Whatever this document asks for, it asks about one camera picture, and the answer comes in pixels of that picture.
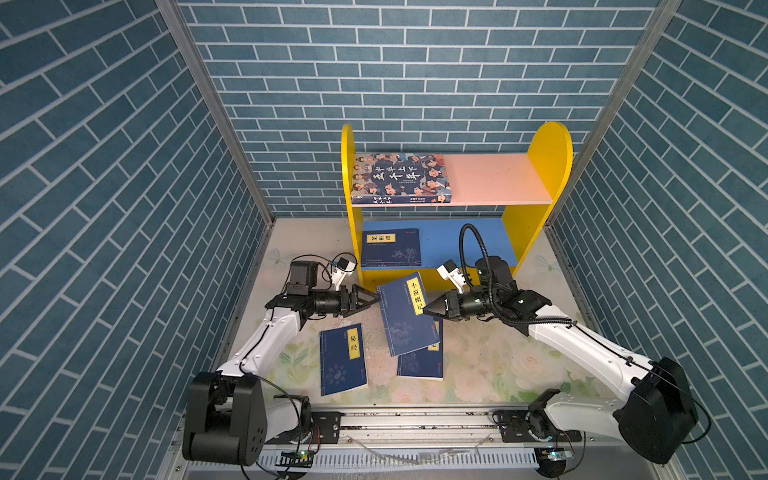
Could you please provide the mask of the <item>colourful cartoon history book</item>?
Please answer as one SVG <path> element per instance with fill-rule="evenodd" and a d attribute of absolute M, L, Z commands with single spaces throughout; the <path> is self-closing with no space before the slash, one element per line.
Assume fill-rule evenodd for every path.
<path fill-rule="evenodd" d="M 451 200 L 442 155 L 372 153 L 354 160 L 352 204 L 448 204 Z"/>

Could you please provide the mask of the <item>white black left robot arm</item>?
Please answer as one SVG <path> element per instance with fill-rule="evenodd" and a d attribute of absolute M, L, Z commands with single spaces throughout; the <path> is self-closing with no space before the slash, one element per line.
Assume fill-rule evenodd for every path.
<path fill-rule="evenodd" d="M 282 391 L 264 398 L 267 376 L 284 348 L 314 317 L 349 317 L 375 305 L 380 297 L 357 284 L 343 284 L 353 263 L 334 263 L 330 285 L 317 286 L 320 264 L 294 260 L 279 294 L 266 303 L 264 321 L 232 357 L 192 380 L 183 430 L 182 455 L 190 461 L 250 466 L 264 445 L 288 433 L 297 441 L 310 435 L 311 405 Z"/>

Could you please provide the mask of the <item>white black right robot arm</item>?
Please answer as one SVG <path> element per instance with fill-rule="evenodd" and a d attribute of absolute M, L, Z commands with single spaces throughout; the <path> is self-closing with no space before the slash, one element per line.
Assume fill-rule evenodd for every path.
<path fill-rule="evenodd" d="M 646 460 L 666 464 L 688 442 L 699 421 L 697 403 L 683 368 L 664 357 L 651 360 L 615 344 L 565 315 L 543 295 L 517 287 L 498 256 L 476 263 L 479 282 L 453 261 L 437 272 L 452 290 L 424 311 L 444 320 L 496 318 L 544 343 L 587 370 L 611 392 L 596 400 L 552 388 L 528 406 L 530 435 L 551 441 L 567 431 L 596 433 L 624 441 Z"/>

